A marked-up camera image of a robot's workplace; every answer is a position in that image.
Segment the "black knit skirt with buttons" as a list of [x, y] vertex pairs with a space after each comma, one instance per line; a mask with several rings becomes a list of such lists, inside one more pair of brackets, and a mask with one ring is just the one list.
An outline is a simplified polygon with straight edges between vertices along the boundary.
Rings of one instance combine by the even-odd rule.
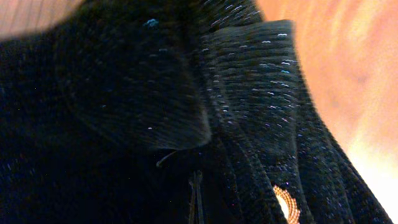
[[85, 1], [1, 41], [2, 223], [390, 223], [252, 1]]

